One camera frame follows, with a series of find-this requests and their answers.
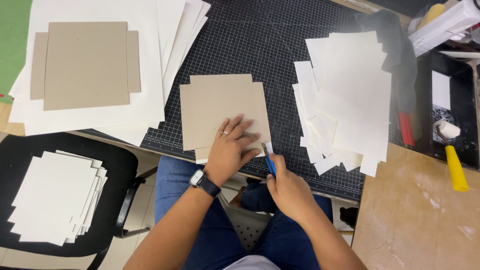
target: black watch strap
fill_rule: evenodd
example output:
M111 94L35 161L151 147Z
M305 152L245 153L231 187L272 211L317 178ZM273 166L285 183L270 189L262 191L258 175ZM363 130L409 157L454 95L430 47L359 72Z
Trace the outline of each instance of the black watch strap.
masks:
M206 175L204 175L204 179L200 182L199 187L210 194L213 198L216 198L222 191L216 184L208 180Z

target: green surface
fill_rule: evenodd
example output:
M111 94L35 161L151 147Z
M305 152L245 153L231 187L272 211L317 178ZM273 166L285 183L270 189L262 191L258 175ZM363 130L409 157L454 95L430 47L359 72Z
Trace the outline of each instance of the green surface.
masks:
M0 102L3 103L13 103L8 93L25 65L31 6L32 0L0 0Z

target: paint roller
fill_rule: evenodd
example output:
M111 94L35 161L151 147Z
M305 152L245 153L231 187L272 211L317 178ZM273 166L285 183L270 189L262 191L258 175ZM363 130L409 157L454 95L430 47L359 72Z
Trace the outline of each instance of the paint roller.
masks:
M447 144L445 152L447 154L447 164L452 179L453 190L468 191L467 180L463 174L462 165L456 155L455 148L450 145L448 138L455 138L460 135L460 128L444 120L437 121L433 124L433 130Z

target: black chair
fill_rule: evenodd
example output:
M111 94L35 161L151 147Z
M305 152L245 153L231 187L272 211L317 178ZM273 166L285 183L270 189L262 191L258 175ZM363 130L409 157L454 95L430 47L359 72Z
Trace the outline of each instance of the black chair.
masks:
M75 243L58 246L50 243L19 242L7 222L15 207L12 202L22 184L32 157L44 151L66 151L103 161L108 180L93 216L92 225ZM96 254L88 267L98 269L108 252L113 237L125 238L149 231L144 228L128 231L123 228L133 197L140 184L157 168L135 177L138 160L126 149L68 133L28 137L7 136L0 143L0 247L58 257L84 257Z

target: foot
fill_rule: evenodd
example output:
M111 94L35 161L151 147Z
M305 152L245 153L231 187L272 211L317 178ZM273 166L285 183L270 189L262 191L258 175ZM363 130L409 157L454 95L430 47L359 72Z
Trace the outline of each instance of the foot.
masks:
M241 208L240 200L241 200L241 194L243 193L244 189L245 189L245 186L241 187L238 194L229 202L230 205Z

